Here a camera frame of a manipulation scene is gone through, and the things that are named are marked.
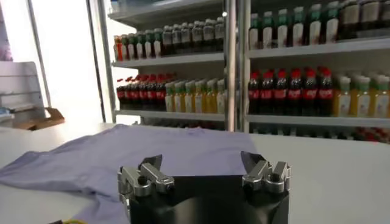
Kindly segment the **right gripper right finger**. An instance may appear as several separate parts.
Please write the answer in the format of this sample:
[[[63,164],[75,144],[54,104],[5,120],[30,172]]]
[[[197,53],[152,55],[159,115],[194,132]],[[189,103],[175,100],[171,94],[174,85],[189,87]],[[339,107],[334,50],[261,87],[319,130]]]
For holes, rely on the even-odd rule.
[[[260,154],[241,151],[241,161],[246,170],[242,186],[250,190],[281,194],[290,191],[291,167],[279,161],[273,166]]]

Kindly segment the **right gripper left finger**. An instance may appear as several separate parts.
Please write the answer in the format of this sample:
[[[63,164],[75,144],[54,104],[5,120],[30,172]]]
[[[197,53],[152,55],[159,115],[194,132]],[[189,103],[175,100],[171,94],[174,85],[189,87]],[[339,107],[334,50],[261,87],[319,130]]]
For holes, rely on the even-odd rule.
[[[148,197],[153,192],[168,194],[175,189],[173,177],[161,172],[163,155],[155,155],[142,160],[138,167],[121,166],[118,170],[118,192],[128,198]]]

